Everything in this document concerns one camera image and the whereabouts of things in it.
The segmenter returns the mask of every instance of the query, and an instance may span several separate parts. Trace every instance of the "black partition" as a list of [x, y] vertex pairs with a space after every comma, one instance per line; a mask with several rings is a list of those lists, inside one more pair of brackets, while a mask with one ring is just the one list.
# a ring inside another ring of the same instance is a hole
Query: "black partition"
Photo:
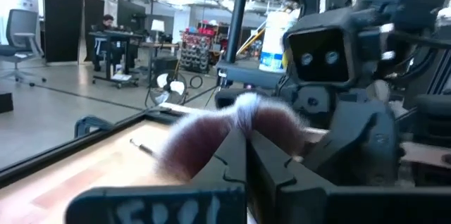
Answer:
[[146, 18], [146, 8], [131, 1], [119, 0], [117, 17], [118, 26], [123, 25], [125, 27], [130, 27], [132, 31], [143, 30]]
[[44, 0], [47, 62], [78, 60], [83, 0]]
[[94, 38], [89, 36], [91, 26], [99, 24], [104, 16], [104, 0], [85, 0], [83, 13], [85, 16], [86, 59], [91, 61], [94, 55]]

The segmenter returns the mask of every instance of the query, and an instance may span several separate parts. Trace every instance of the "gray concrete floor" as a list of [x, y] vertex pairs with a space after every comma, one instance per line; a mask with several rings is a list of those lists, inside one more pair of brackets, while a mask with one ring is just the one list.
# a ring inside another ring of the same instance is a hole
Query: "gray concrete floor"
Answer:
[[[0, 62], [0, 75], [12, 69]], [[116, 89], [109, 82], [92, 84], [91, 66], [43, 66], [42, 62], [21, 63], [20, 69], [47, 78], [36, 86], [0, 80], [0, 92], [12, 92], [14, 111], [0, 114], [0, 169], [73, 139], [74, 124], [86, 115], [111, 122], [127, 118], [145, 107], [147, 93], [140, 87]], [[189, 81], [193, 73], [181, 72]], [[216, 77], [203, 75], [199, 89], [189, 89], [189, 97], [216, 84]], [[186, 104], [192, 108], [214, 108], [207, 99], [213, 90]]]

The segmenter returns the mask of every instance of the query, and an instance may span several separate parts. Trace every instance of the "office chair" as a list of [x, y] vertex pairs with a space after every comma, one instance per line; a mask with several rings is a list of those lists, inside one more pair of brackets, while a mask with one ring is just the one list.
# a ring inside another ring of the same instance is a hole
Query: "office chair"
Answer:
[[[0, 79], [14, 77], [16, 82], [27, 81], [31, 87], [35, 85], [34, 82], [27, 80], [27, 77], [39, 76], [34, 73], [19, 71], [18, 64], [44, 54], [36, 41], [38, 20], [36, 12], [20, 9], [9, 11], [6, 26], [8, 44], [0, 45], [0, 61], [14, 63], [14, 70], [0, 76]], [[41, 77], [41, 80], [42, 82], [47, 81], [44, 77]]]

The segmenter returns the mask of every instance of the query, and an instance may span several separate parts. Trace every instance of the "metal bracket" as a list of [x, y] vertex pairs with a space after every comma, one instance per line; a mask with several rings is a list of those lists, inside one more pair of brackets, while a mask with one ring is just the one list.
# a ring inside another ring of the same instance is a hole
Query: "metal bracket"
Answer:
[[111, 130], [114, 127], [113, 123], [107, 120], [98, 118], [96, 116], [85, 116], [75, 123], [75, 138], [83, 137], [91, 132], [91, 128], [98, 128], [100, 130]]

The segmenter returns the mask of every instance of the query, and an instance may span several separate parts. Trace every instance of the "white lamp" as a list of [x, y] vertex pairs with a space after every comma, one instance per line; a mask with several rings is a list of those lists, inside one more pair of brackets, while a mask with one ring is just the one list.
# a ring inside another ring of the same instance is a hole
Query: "white lamp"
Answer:
[[159, 41], [159, 32], [164, 32], [164, 21], [162, 20], [153, 20], [151, 30], [156, 31], [155, 42]]

